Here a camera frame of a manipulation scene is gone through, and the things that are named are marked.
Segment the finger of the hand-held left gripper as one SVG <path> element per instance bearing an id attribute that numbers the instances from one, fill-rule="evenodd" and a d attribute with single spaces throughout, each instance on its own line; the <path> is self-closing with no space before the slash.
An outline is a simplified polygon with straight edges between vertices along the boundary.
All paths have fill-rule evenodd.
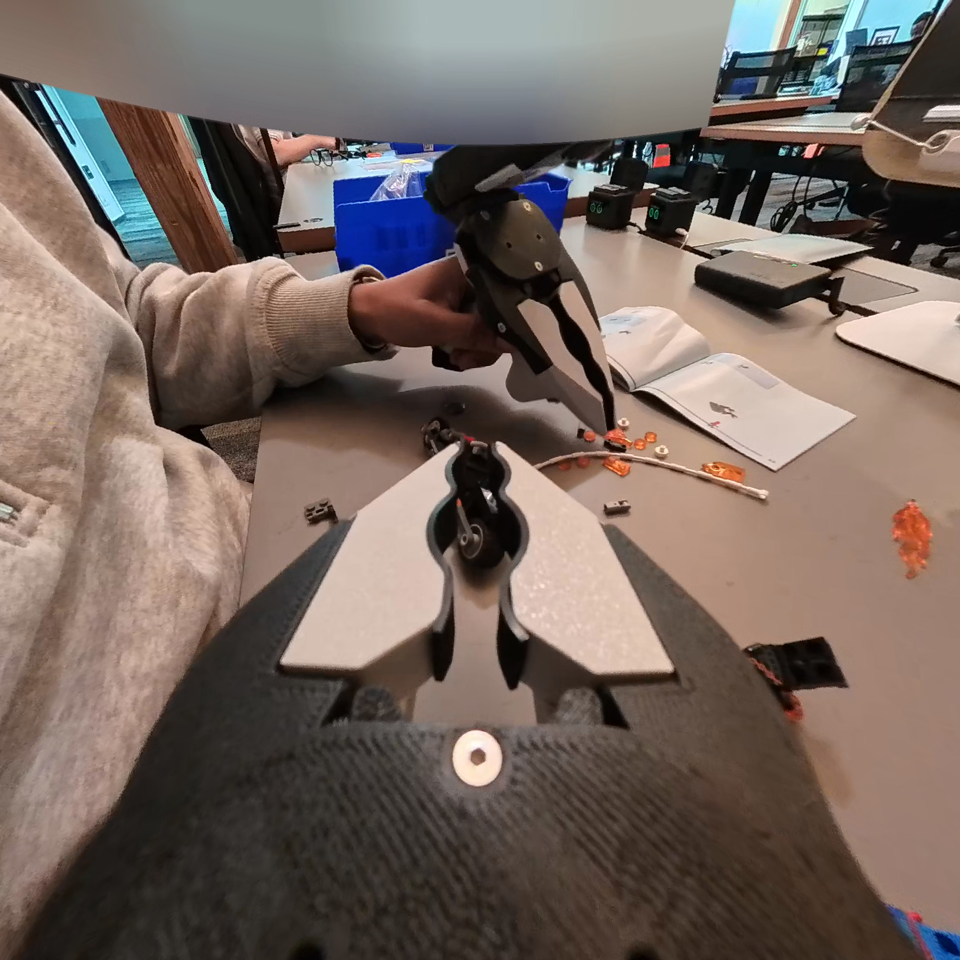
<path id="1" fill-rule="evenodd" d="M 559 402 L 590 428 L 570 408 L 568 389 L 571 383 L 563 369 L 566 352 L 558 329 L 557 300 L 545 304 L 527 299 L 518 310 L 519 332 L 527 335 L 521 342 L 529 346 L 526 352 L 519 346 L 514 348 L 506 378 L 510 396 L 518 402 Z"/>
<path id="2" fill-rule="evenodd" d="M 562 368 L 570 380 L 569 406 L 599 434 L 617 425 L 613 379 L 594 309 L 574 280 L 561 282 L 557 292 L 557 324 L 565 351 Z"/>

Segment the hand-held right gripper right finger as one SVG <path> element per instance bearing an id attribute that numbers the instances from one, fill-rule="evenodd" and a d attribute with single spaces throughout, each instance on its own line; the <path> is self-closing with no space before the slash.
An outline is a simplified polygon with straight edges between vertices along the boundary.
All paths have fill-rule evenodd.
<path id="1" fill-rule="evenodd" d="M 501 583 L 498 664 L 510 690 L 672 682 L 676 668 L 597 515 L 498 441 L 499 497 L 517 541 Z"/>

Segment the lego motorcycle model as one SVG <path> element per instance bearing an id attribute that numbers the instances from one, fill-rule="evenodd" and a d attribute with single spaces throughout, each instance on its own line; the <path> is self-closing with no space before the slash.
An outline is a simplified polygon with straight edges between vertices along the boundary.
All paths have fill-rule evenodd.
<path id="1" fill-rule="evenodd" d="M 435 525 L 438 544 L 455 543 L 462 560 L 476 570 L 491 570 L 504 557 L 515 557 L 522 524 L 507 502 L 507 468 L 495 450 L 439 416 L 429 419 L 421 433 L 429 455 L 454 453 L 449 462 L 452 504 L 441 508 Z"/>

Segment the lego instruction booklet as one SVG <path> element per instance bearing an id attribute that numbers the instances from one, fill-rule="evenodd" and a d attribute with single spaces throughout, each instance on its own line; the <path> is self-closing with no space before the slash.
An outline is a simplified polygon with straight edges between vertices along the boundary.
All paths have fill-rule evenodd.
<path id="1" fill-rule="evenodd" d="M 777 472 L 851 424 L 854 413 L 810 396 L 753 361 L 713 352 L 676 312 L 628 307 L 600 318 L 617 385 Z"/>

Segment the black and orange lego figure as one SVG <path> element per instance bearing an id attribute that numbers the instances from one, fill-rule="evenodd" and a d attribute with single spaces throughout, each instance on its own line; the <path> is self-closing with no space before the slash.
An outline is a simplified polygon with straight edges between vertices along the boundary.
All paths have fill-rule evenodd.
<path id="1" fill-rule="evenodd" d="M 764 678 L 786 718 L 794 724 L 805 717 L 798 693 L 849 687 L 831 644 L 823 637 L 782 644 L 754 644 L 743 653 Z"/>

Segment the small orange flame lego piece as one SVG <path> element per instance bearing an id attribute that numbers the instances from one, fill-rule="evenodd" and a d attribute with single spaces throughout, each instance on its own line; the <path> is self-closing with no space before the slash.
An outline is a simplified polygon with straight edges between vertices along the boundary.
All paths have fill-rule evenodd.
<path id="1" fill-rule="evenodd" d="M 914 580 L 927 570 L 932 542 L 931 525 L 915 499 L 907 500 L 892 515 L 891 538 L 906 579 Z"/>

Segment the blue and red lego figure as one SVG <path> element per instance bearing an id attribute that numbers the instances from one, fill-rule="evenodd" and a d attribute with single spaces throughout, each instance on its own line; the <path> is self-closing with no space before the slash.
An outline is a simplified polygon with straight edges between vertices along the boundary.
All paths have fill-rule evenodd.
<path id="1" fill-rule="evenodd" d="M 959 959 L 959 933 L 931 926 L 914 910 L 887 904 L 894 921 L 926 959 Z"/>

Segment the person's left hand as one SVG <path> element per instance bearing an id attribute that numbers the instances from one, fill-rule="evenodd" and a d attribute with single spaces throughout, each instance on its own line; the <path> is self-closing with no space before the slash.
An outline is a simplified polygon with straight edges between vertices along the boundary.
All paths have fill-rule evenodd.
<path id="1" fill-rule="evenodd" d="M 444 258 L 395 277 L 355 283 L 347 317 L 356 338 L 371 347 L 438 349 L 454 370 L 467 371 L 512 352 L 464 307 L 471 291 L 459 261 Z"/>

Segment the black battery charger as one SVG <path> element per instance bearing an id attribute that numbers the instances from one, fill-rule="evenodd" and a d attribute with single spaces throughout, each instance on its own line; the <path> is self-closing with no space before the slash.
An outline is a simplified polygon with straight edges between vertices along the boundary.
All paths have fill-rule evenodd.
<path id="1" fill-rule="evenodd" d="M 599 184 L 586 198 L 587 225 L 607 232 L 626 230 L 633 218 L 637 192 L 618 184 Z"/>
<path id="2" fill-rule="evenodd" d="M 650 199 L 644 229 L 656 237 L 673 237 L 690 231 L 699 200 L 679 187 L 660 187 Z"/>

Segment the large blue storage bin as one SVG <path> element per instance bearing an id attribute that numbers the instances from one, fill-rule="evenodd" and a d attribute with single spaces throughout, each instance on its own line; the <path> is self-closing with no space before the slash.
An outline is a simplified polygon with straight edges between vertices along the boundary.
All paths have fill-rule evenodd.
<path id="1" fill-rule="evenodd" d="M 429 202 L 428 184 L 422 198 L 372 202 L 383 181 L 376 177 L 339 180 L 333 188 L 335 252 L 342 272 L 370 266 L 391 278 L 454 251 L 458 228 L 477 251 L 465 254 L 469 263 L 488 261 L 488 269 L 522 284 L 557 269 L 558 238 L 565 219 L 570 179 L 544 172 L 523 181 L 516 164 L 498 164 L 484 173 L 475 166 L 457 165 L 437 175 L 434 199 L 452 205 L 453 213 L 486 210 L 463 222 L 444 216 Z"/>

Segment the clear plastic bag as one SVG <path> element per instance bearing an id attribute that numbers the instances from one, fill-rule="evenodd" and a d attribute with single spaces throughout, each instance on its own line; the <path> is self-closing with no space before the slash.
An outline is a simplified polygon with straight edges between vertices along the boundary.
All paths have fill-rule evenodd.
<path id="1" fill-rule="evenodd" d="M 414 163 L 403 163 L 391 170 L 370 195 L 373 203 L 424 197 L 430 169 Z"/>

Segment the black power brick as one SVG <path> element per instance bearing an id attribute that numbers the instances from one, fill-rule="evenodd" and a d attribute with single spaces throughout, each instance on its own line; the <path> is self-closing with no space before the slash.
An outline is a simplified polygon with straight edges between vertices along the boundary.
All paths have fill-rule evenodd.
<path id="1" fill-rule="evenodd" d="M 822 266 L 744 250 L 698 264 L 694 284 L 741 305 L 780 310 L 808 299 L 838 301 L 843 277 Z"/>

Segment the person's grey sweatshirt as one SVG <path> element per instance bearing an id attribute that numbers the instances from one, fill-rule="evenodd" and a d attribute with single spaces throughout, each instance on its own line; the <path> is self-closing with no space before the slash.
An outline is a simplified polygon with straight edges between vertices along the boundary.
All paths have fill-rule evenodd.
<path id="1" fill-rule="evenodd" d="M 158 422 L 102 233 L 2 97 L 2 958 L 239 591 L 249 492 Z"/>

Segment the white monitor stand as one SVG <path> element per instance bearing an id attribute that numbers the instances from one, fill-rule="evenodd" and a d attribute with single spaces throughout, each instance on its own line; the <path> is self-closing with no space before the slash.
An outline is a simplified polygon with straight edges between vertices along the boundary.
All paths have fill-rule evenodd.
<path id="1" fill-rule="evenodd" d="M 927 135 L 912 136 L 880 122 L 875 114 L 862 114 L 851 127 L 879 132 L 906 148 L 905 172 L 925 186 L 957 187 L 959 173 L 958 106 L 930 108 L 922 122 L 934 127 Z M 840 323 L 835 336 L 844 344 L 896 365 L 959 386 L 959 306 L 953 301 L 918 301 L 875 315 Z"/>

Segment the black portable monitor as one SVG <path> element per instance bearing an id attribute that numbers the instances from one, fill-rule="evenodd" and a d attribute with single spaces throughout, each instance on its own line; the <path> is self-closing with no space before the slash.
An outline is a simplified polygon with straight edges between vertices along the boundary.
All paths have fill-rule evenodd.
<path id="1" fill-rule="evenodd" d="M 959 105 L 959 2 L 944 2 L 897 74 L 884 111 L 919 124 Z"/>

